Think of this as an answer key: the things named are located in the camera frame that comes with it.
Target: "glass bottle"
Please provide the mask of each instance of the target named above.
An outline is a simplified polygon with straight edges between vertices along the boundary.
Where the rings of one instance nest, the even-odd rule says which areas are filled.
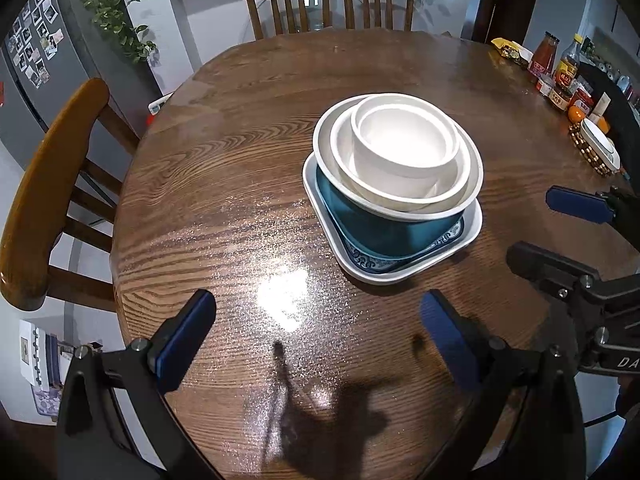
[[[545,32],[545,39],[542,40],[529,63],[529,73],[532,80],[537,81],[541,75],[551,72],[556,62],[558,43],[558,38],[550,32]]]
[[[569,88],[569,85],[574,80],[575,75],[578,73],[578,65],[580,65],[580,46],[582,45],[582,36],[580,34],[574,35],[574,40],[569,48],[560,56],[560,62],[556,67],[556,73],[554,79],[556,82]]]

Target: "pothos plant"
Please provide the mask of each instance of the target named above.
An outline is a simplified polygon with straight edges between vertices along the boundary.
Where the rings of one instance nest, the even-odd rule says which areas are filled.
[[[134,63],[146,59],[158,47],[153,41],[143,41],[140,34],[148,29],[148,25],[132,27],[125,19],[126,6],[140,0],[129,0],[126,6],[122,0],[81,0],[94,16],[92,22],[109,34],[113,34],[124,54]]]

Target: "table top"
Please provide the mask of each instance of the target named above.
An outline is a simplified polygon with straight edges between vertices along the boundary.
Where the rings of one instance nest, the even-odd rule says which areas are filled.
[[[478,239],[386,287],[340,269],[302,183],[316,121],[370,92],[440,107],[485,170]],[[198,288],[215,295],[218,318],[167,398],[227,479],[414,478],[468,403],[420,324],[425,291],[529,348],[548,303],[510,274],[509,245],[532,242],[606,279],[632,271],[634,251],[612,229],[546,208],[553,184],[607,188],[567,127],[484,44],[326,30],[236,46],[175,92],[126,177],[111,254],[124,338],[151,336]]]

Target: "photo collage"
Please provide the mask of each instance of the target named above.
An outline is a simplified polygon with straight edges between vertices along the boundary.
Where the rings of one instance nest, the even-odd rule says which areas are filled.
[[[45,59],[51,60],[64,39],[62,28],[55,32],[58,11],[51,0],[29,0],[15,19],[6,46],[16,68],[36,87],[49,81]]]

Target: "orange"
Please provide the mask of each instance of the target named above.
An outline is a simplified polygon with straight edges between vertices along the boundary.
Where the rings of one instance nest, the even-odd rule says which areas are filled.
[[[586,117],[584,112],[580,110],[580,108],[578,108],[577,106],[570,107],[567,110],[566,114],[569,117],[569,120],[573,124],[578,124],[581,120],[583,120]]]
[[[609,126],[609,123],[607,123],[607,120],[604,117],[601,117],[598,121],[598,127],[605,135],[607,135],[609,133],[609,130],[611,129],[611,126]]]

